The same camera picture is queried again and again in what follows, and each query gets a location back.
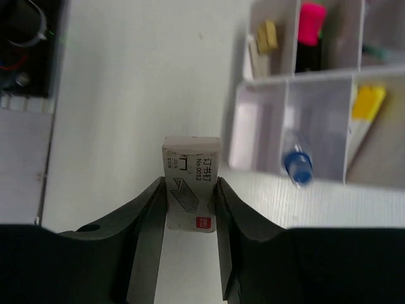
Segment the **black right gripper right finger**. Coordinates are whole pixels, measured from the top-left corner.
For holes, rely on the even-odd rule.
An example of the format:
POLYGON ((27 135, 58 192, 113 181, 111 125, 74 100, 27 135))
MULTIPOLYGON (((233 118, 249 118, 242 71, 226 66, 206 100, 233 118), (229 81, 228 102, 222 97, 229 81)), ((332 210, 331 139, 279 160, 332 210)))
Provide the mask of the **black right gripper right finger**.
POLYGON ((284 229, 222 178, 213 199, 228 303, 404 302, 403 229, 284 229))

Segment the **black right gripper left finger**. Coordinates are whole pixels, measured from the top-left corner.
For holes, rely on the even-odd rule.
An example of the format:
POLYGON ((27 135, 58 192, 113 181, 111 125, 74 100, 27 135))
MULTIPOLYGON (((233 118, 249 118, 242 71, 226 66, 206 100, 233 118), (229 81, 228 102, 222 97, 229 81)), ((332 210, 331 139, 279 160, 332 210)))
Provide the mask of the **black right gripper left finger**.
POLYGON ((76 231, 1 226, 2 303, 153 303, 166 220, 166 187, 76 231))

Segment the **blue spray bottle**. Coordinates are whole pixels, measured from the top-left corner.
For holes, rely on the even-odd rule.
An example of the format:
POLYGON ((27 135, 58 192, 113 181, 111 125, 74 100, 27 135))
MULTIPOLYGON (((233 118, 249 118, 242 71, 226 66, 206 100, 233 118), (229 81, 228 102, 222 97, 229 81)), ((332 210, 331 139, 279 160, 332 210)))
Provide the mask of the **blue spray bottle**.
POLYGON ((313 180, 311 150, 306 138, 297 130, 285 130, 281 162, 283 169, 296 187, 305 187, 313 180))

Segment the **white staples box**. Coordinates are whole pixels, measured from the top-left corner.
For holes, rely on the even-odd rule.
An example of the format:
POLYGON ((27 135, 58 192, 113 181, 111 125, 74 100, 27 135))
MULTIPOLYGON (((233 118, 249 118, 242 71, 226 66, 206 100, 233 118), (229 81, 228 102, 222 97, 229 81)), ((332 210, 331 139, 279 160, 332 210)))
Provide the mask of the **white staples box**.
POLYGON ((169 229, 216 230, 213 193, 218 180, 218 137, 168 136, 162 146, 169 229))

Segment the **yellow cap marker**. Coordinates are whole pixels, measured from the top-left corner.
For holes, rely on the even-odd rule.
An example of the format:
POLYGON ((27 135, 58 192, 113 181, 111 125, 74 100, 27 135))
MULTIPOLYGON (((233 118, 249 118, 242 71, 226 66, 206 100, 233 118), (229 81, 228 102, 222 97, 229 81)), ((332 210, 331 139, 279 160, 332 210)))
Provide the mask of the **yellow cap marker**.
POLYGON ((387 94, 386 88, 382 85, 361 85, 356 92, 349 124, 349 135, 352 141, 360 141, 364 138, 387 94))

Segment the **grey eraser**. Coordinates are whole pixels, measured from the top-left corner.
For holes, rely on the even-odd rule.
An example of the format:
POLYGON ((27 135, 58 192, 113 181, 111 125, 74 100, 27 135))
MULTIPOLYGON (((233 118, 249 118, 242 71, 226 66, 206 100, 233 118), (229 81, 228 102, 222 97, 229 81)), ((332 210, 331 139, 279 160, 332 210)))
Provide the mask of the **grey eraser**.
POLYGON ((267 54, 259 54, 256 38, 249 34, 247 36, 249 58, 251 63, 252 77, 267 78, 270 75, 270 57, 267 54))

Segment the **tan eraser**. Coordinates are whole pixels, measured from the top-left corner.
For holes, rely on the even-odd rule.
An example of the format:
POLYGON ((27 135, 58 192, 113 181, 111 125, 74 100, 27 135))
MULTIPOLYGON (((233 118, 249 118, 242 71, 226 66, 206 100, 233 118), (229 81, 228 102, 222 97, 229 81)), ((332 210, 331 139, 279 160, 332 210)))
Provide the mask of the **tan eraser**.
POLYGON ((278 49, 277 30, 275 23, 265 20, 257 29, 256 41, 259 54, 268 54, 278 49))

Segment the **green gel pen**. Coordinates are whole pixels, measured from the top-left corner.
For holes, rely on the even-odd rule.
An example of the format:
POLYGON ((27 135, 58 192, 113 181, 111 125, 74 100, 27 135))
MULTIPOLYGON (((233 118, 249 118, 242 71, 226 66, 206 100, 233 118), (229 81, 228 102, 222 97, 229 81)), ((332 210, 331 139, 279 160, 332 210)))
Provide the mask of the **green gel pen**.
POLYGON ((390 57, 390 52, 388 50, 367 44, 362 45, 362 53, 378 58, 379 60, 388 60, 390 57))

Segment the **pink highlighter marker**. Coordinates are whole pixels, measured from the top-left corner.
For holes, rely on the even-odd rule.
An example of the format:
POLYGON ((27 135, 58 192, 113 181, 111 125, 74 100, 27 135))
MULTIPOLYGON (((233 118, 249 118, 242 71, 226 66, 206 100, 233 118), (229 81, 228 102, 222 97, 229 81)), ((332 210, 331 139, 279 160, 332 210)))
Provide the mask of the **pink highlighter marker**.
POLYGON ((297 34, 296 73, 321 70, 322 29, 327 9, 316 2, 301 4, 297 34))

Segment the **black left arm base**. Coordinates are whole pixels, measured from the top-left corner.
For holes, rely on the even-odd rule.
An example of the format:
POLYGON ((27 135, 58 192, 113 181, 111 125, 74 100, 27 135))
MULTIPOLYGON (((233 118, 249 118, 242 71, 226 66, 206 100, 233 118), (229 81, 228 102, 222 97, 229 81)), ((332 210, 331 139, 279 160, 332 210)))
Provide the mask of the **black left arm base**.
POLYGON ((69 1, 1 1, 1 108, 54 113, 69 1))

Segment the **white right organizer tray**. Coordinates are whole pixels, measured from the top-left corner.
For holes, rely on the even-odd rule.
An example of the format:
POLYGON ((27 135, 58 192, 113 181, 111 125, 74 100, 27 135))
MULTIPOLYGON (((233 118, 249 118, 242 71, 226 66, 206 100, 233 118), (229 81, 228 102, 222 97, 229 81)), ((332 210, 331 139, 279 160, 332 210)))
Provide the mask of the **white right organizer tray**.
POLYGON ((403 189, 404 69, 315 72, 240 83, 228 164, 288 176, 281 162, 286 129, 308 141, 314 179, 403 189), (384 86, 387 94, 364 138, 352 141, 352 103, 363 85, 384 86))

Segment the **white organizer tray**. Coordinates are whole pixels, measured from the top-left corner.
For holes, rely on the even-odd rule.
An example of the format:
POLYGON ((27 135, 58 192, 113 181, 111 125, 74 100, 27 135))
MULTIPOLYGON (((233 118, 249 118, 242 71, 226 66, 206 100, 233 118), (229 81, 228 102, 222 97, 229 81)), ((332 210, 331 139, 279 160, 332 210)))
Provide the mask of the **white organizer tray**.
POLYGON ((404 66, 404 1, 254 1, 242 75, 404 66))
POLYGON ((281 162, 286 129, 308 141, 314 179, 403 189, 404 69, 315 72, 240 83, 228 164, 288 176, 281 162), (387 94, 364 138, 352 141, 352 103, 363 85, 384 86, 387 94))

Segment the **white left organizer tray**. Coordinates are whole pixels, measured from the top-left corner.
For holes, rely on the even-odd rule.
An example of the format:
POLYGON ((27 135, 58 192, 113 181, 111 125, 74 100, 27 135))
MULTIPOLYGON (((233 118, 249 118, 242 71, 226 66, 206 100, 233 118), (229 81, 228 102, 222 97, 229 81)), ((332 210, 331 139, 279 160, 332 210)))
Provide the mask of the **white left organizer tray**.
POLYGON ((242 75, 404 66, 404 1, 254 1, 242 75))

